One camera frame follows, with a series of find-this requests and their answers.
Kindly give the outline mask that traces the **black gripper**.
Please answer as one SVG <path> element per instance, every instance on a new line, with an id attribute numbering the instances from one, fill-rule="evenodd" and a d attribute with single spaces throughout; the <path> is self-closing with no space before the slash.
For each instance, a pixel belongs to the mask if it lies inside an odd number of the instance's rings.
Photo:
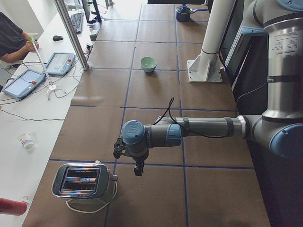
<path id="1" fill-rule="evenodd" d="M 146 151 L 144 154 L 132 153 L 132 158 L 135 161 L 134 174 L 136 176 L 143 175 L 144 162 L 149 156 L 149 151 Z"/>

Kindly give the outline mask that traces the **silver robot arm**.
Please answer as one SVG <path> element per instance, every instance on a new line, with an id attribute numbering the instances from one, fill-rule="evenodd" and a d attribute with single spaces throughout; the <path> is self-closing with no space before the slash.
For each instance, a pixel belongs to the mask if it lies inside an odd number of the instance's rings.
<path id="1" fill-rule="evenodd" d="M 174 147 L 186 136 L 242 137 L 285 158 L 303 155 L 303 3 L 300 0 L 247 0 L 242 30 L 268 34 L 267 109 L 235 118 L 188 118 L 166 111 L 153 124 L 131 120 L 121 129 L 113 155 L 131 157 L 143 174 L 149 149 Z"/>

